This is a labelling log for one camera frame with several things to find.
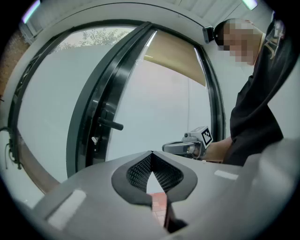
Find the person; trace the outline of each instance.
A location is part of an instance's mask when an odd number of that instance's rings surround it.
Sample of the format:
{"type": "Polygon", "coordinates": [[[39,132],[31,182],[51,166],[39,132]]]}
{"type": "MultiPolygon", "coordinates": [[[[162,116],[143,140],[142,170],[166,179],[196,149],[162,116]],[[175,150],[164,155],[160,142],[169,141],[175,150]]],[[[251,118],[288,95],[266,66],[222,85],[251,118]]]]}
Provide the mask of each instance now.
{"type": "Polygon", "coordinates": [[[250,21],[229,19],[216,26],[214,39],[236,61],[254,65],[254,71],[237,95],[230,117],[231,136],[212,143],[202,160],[243,166],[248,156],[283,139],[268,102],[285,82],[298,53],[276,15],[266,34],[250,21]]]}

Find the black door handle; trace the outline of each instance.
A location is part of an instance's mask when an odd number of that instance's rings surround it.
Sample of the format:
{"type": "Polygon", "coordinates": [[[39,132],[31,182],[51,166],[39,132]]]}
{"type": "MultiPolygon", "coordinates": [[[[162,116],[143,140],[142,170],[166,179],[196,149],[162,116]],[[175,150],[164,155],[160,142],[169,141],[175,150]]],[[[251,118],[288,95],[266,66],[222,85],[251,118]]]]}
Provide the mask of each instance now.
{"type": "Polygon", "coordinates": [[[113,121],[109,121],[103,118],[98,118],[98,123],[100,123],[101,125],[110,127],[110,128],[114,128],[116,130],[122,131],[124,126],[122,124],[119,124],[117,122],[113,122],[113,121]]]}

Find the tree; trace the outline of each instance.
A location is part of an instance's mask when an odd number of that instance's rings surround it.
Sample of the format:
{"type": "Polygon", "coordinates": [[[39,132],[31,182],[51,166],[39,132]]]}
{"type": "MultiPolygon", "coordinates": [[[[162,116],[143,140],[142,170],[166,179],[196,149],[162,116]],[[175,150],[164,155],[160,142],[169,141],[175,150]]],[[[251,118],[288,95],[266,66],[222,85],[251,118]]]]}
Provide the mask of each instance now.
{"type": "Polygon", "coordinates": [[[129,31],[122,31],[117,34],[117,29],[113,31],[107,31],[107,28],[92,29],[89,31],[83,31],[82,41],[79,41],[79,44],[71,44],[68,42],[60,43],[52,52],[56,53],[60,50],[80,47],[80,46],[90,46],[90,45],[115,45],[119,42],[123,37],[125,37],[129,31]]]}

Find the beige roller blind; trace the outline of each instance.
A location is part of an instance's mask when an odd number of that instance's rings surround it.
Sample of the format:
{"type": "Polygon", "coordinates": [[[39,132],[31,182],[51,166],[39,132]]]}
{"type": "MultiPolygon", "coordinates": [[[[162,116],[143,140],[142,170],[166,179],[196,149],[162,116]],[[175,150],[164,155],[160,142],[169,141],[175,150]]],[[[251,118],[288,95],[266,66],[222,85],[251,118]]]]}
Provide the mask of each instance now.
{"type": "Polygon", "coordinates": [[[205,86],[205,76],[194,46],[178,37],[158,30],[144,59],[172,69],[205,86]]]}

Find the ceiling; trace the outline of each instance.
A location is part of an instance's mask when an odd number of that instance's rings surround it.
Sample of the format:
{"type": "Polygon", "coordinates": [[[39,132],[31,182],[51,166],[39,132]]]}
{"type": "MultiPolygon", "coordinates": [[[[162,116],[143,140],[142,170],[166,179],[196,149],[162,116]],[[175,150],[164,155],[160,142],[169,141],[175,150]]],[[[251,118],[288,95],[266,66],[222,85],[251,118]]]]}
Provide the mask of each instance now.
{"type": "MultiPolygon", "coordinates": [[[[242,0],[131,0],[130,2],[147,2],[153,5],[169,6],[178,11],[185,11],[200,17],[211,26],[228,18],[242,18],[251,20],[259,29],[266,32],[270,23],[272,11],[264,2],[258,0],[258,6],[250,11],[242,0]]],[[[28,27],[33,35],[41,30],[54,25],[63,16],[76,11],[77,8],[84,8],[85,5],[103,3],[100,0],[44,0],[35,13],[31,16],[28,27]]]]}

